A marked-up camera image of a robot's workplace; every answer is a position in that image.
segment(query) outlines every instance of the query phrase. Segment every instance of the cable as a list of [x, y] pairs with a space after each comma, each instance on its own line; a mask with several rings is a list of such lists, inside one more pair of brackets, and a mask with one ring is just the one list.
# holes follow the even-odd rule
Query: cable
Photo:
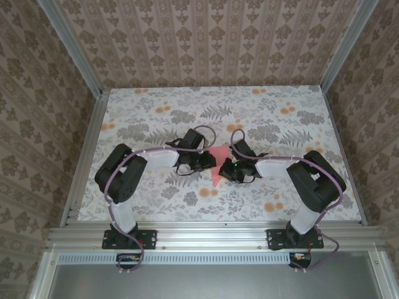
[[[121, 169], [122, 167], [124, 167], [124, 165], [125, 165], [132, 157], [134, 157], [134, 156], [137, 155], [137, 154], [146, 153], [146, 152], [151, 152], [151, 151], [166, 150], [166, 149], [167, 149], [167, 150], [170, 150], [170, 151], [189, 151], [189, 152], [193, 152], [193, 153], [208, 150], [208, 149], [209, 149], [210, 147], [212, 147], [212, 146], [214, 145], [214, 143], [216, 142], [216, 132], [215, 132], [215, 130], [214, 130], [212, 127], [207, 126], [207, 125], [196, 126], [196, 127], [194, 128], [194, 130], [195, 130], [195, 129], [198, 129], [198, 128], [207, 128], [207, 129], [209, 129], [209, 130], [212, 131], [213, 137], [214, 137], [214, 138], [213, 138], [213, 141], [211, 142], [210, 145], [208, 145], [208, 146], [206, 146], [206, 147], [204, 147], [204, 148], [200, 148], [200, 149], [172, 148], [172, 147], [161, 146], [161, 147], [157, 147], [157, 148], [148, 148], [148, 149], [141, 149], [141, 150], [138, 150], [138, 151], [132, 151], [132, 152], [131, 152], [125, 159], [123, 159], [123, 161], [117, 166], [117, 168], [116, 168], [115, 171], [111, 174], [110, 178], [108, 179], [108, 181], [107, 181], [107, 183], [106, 183], [106, 185], [105, 185], [105, 188], [104, 188], [104, 198], [105, 198], [105, 201], [108, 203], [108, 211], [109, 211], [109, 213], [110, 213], [111, 220], [112, 220], [112, 224], [113, 224], [114, 228], [116, 228], [116, 230], [117, 230], [119, 233], [121, 233], [122, 235], [124, 235], [125, 237], [128, 237], [129, 239], [133, 240], [134, 243], [136, 243], [136, 244], [138, 245], [138, 248], [139, 248], [140, 251], [141, 251], [140, 259], [138, 260], [138, 262], [137, 262], [136, 265], [134, 265], [131, 269], [129, 269], [129, 271], [133, 271], [133, 270], [137, 269], [137, 268], [140, 266], [140, 264], [143, 262], [143, 259], [144, 259], [144, 248], [143, 248], [142, 244], [141, 244], [136, 238], [134, 238], [133, 236], [131, 236], [131, 235], [129, 235], [128, 233], [124, 232], [124, 231], [122, 230], [122, 228], [118, 225], [117, 221], [115, 220], [115, 216], [114, 216], [114, 214], [113, 214], [113, 212], [112, 212], [112, 208], [111, 208], [112, 199], [108, 198], [108, 190], [109, 190], [109, 188], [110, 188], [110, 185], [111, 185], [113, 179], [115, 179], [115, 176], [116, 176], [117, 173], [120, 171], [120, 169]], [[118, 261], [118, 268], [119, 268], [120, 272], [122, 272], [123, 269], [122, 269], [121, 266], [120, 266], [120, 261], [121, 261], [121, 260]]]
[[[234, 131], [231, 133], [231, 137], [230, 137], [230, 143], [231, 143], [231, 144], [230, 144], [230, 146], [231, 146], [231, 148], [232, 148], [239, 156], [241, 156], [241, 157], [243, 157], [243, 158], [247, 158], [247, 159], [253, 159], [253, 160], [267, 160], [267, 159], [269, 159], [269, 160], [272, 160], [272, 159], [275, 159], [275, 160], [287, 160], [287, 159], [290, 159], [290, 160], [302, 161], [302, 162], [307, 163], [308, 165], [314, 167], [315, 169], [319, 170], [321, 173], [323, 173], [325, 176], [327, 176], [327, 177], [333, 182], [333, 184], [335, 185], [335, 187], [337, 187], [338, 192], [339, 192], [339, 199], [338, 199], [338, 201], [337, 201], [336, 203], [332, 204], [331, 206], [327, 207], [327, 208], [320, 214], [319, 218], [318, 218], [318, 219], [316, 220], [316, 222], [315, 222], [315, 229], [316, 229], [316, 231], [317, 231], [320, 235], [322, 235], [323, 237], [325, 237], [326, 239], [328, 239], [328, 240], [330, 240], [331, 242], [335, 243], [337, 246], [336, 246], [336, 248], [335, 248], [324, 260], [322, 260], [321, 262], [317, 263], [317, 264], [314, 265], [314, 266], [311, 266], [311, 267], [307, 268], [306, 270], [312, 270], [312, 269], [315, 269], [315, 268], [321, 266], [321, 265], [324, 264], [326, 261], [328, 261], [328, 259], [330, 259], [330, 258], [338, 251], [338, 249], [339, 249], [339, 243], [338, 243], [336, 240], [334, 240], [333, 238], [331, 238], [331, 237], [325, 235], [324, 233], [322, 233], [322, 232], [320, 231], [320, 229], [317, 227], [317, 225], [318, 225], [319, 222], [322, 220], [322, 218], [325, 216], [325, 214], [326, 214], [327, 211], [331, 210], [333, 207], [338, 206], [338, 205], [342, 202], [342, 200], [344, 199], [344, 192], [342, 191], [342, 188], [341, 188], [340, 184], [339, 184], [339, 183], [337, 182], [337, 180], [336, 180], [331, 174], [329, 174], [324, 168], [321, 168], [319, 165], [317, 165], [317, 164], [315, 164], [315, 163], [313, 163], [313, 162], [311, 162], [311, 161], [309, 161], [309, 160], [306, 160], [306, 159], [304, 159], [304, 158], [302, 158], [302, 157], [295, 157], [295, 156], [292, 156], [292, 157], [290, 157], [290, 156], [252, 157], [252, 156], [247, 156], [246, 154], [240, 153], [240, 152], [237, 150], [237, 148], [235, 147], [235, 145], [234, 145], [234, 135], [235, 135], [238, 131], [240, 131], [240, 132], [243, 134], [243, 139], [245, 139], [245, 132], [244, 132], [242, 129], [236, 129], [236, 130], [234, 130]], [[297, 267], [299, 267], [299, 268], [301, 268], [301, 269], [304, 269], [304, 268], [301, 267], [299, 264], [297, 264], [297, 263], [295, 263], [295, 262], [292, 262], [292, 263], [293, 263], [295, 266], [297, 266]]]

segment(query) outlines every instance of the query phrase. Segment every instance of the aluminum frame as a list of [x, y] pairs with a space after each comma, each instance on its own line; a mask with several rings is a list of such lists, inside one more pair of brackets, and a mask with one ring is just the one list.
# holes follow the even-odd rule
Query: aluminum frame
[[[103, 116], [106, 111], [110, 90], [105, 90], [95, 104], [90, 119], [89, 129], [79, 158], [78, 167], [72, 181], [70, 194], [64, 209], [61, 228], [50, 230], [49, 240], [42, 258], [37, 278], [33, 287], [31, 299], [47, 298], [54, 278], [58, 256], [65, 252], [84, 252], [100, 254], [104, 252], [137, 252], [137, 250], [102, 250], [103, 232], [109, 229], [109, 222], [78, 221], [79, 207], [85, 191], [85, 183], [90, 172], [91, 161], [94, 156], [97, 139]], [[353, 177], [350, 173], [347, 159], [339, 139], [337, 127], [331, 116], [327, 98], [324, 96], [330, 117], [333, 123], [335, 135], [339, 142], [340, 150], [349, 174], [352, 186]], [[362, 224], [366, 224], [364, 212], [360, 200], [354, 188]], [[286, 222], [139, 222], [141, 229], [156, 229], [158, 231], [157, 247], [152, 252], [182, 253], [200, 252], [202, 254], [215, 252], [272, 252], [267, 248], [266, 229], [285, 228]], [[363, 226], [356, 221], [323, 221], [320, 229], [328, 236], [333, 237], [340, 243], [342, 251], [366, 251], [369, 252], [372, 261], [378, 258], [373, 271], [378, 280], [380, 288], [389, 287], [390, 291], [383, 294], [384, 299], [392, 299], [389, 294], [397, 294], [397, 285], [392, 280], [392, 270], [386, 260], [383, 250], [383, 242], [379, 237], [378, 228], [374, 226]], [[324, 249], [314, 251], [328, 252], [335, 244], [325, 240]], [[283, 252], [295, 252], [303, 250], [282, 250]]]
[[[283, 229], [286, 222], [139, 222], [140, 229], [158, 231], [156, 249], [152, 252], [271, 252], [265, 231]], [[320, 229], [340, 243], [340, 250], [382, 250], [382, 240], [375, 226], [351, 221], [323, 221]], [[65, 228], [50, 230], [47, 250], [54, 252], [137, 252], [137, 250], [103, 250], [102, 238], [109, 222], [79, 223], [74, 220]], [[324, 249], [335, 244], [324, 240]], [[284, 249], [283, 252], [303, 251]]]
[[71, 207], [81, 205], [87, 178], [91, 168], [91, 161], [93, 161], [95, 147], [99, 138], [102, 120], [107, 109], [107, 103], [110, 96], [111, 89], [103, 90], [101, 97], [95, 102], [90, 123], [87, 128], [86, 136], [83, 142], [82, 151], [80, 152], [79, 160], [75, 170], [72, 184], [70, 185], [67, 202], [65, 203], [64, 211], [62, 213], [60, 226], [64, 227], [67, 223], [68, 215]]
[[71, 28], [69, 27], [64, 15], [57, 7], [54, 0], [38, 0], [43, 8], [43, 11], [50, 20], [51, 25], [57, 31], [57, 35], [65, 45], [69, 55], [75, 62], [76, 67], [82, 74], [83, 79], [89, 86], [90, 91], [93, 93], [96, 100], [100, 98], [102, 83], [97, 78], [94, 68], [91, 66], [90, 61], [86, 58], [84, 51], [79, 47], [79, 42], [74, 37]]
[[[170, 253], [267, 253], [266, 229], [278, 229], [285, 222], [139, 222], [142, 229], [156, 229], [158, 242], [155, 250], [159, 254]], [[79, 223], [78, 221], [64, 228], [50, 230], [46, 252], [33, 287], [31, 299], [47, 298], [54, 278], [60, 255], [66, 252], [103, 254], [106, 252], [137, 252], [137, 250], [102, 250], [102, 237], [109, 223]], [[383, 299], [398, 297], [398, 286], [392, 269], [383, 249], [378, 228], [363, 226], [350, 221], [324, 221], [320, 229], [340, 243], [342, 251], [368, 252], [373, 265], [372, 270], [377, 278]], [[315, 252], [331, 251], [334, 244], [325, 240], [324, 249], [313, 249]], [[295, 252], [303, 250], [279, 250]]]
[[332, 82], [355, 45], [360, 33], [363, 31], [363, 28], [374, 11], [377, 3], [378, 0], [366, 0], [360, 3], [355, 16], [350, 22], [348, 29], [340, 41], [338, 49], [335, 51], [334, 56], [320, 81], [320, 86], [324, 93], [327, 93], [328, 89], [332, 85]]

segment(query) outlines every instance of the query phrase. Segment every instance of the metal plate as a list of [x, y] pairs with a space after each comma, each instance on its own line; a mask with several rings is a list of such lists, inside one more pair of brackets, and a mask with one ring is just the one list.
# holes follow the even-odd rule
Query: metal plate
[[[138, 230], [136, 239], [139, 243], [142, 244], [143, 248], [148, 249], [155, 249], [156, 247], [156, 230]], [[115, 243], [110, 242], [110, 236], [113, 235], [112, 230], [106, 230], [104, 232], [104, 237], [102, 241], [101, 248], [103, 249], [139, 249], [136, 243], [133, 243], [131, 246], [120, 246]]]
[[281, 250], [281, 249], [309, 249], [311, 245], [313, 249], [323, 249], [323, 237], [317, 233], [316, 230], [310, 230], [306, 235], [307, 239], [310, 241], [308, 244], [298, 247], [288, 247], [285, 242], [281, 240], [287, 239], [287, 234], [285, 229], [268, 229], [266, 231], [267, 235], [267, 246], [271, 250]]

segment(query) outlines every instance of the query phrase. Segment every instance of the pink triangular object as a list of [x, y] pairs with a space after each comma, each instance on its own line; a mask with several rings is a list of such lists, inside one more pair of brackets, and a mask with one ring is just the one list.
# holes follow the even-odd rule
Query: pink triangular object
[[219, 175], [220, 166], [223, 165], [226, 158], [230, 158], [230, 149], [227, 145], [213, 146], [209, 149], [209, 152], [216, 159], [216, 167], [211, 169], [213, 186], [216, 187], [222, 179], [222, 177]]
[[220, 180], [222, 179], [222, 177], [219, 175], [219, 170], [220, 166], [211, 169], [212, 182], [214, 187], [216, 187], [219, 184]]

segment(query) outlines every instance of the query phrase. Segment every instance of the beige wall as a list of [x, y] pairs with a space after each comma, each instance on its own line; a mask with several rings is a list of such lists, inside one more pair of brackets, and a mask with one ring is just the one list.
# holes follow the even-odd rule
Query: beige wall
[[57, 0], [103, 88], [319, 84], [360, 0]]
[[399, 274], [399, 1], [380, 1], [328, 91], [371, 224]]
[[94, 99], [35, 1], [0, 1], [0, 298], [24, 298], [59, 225]]

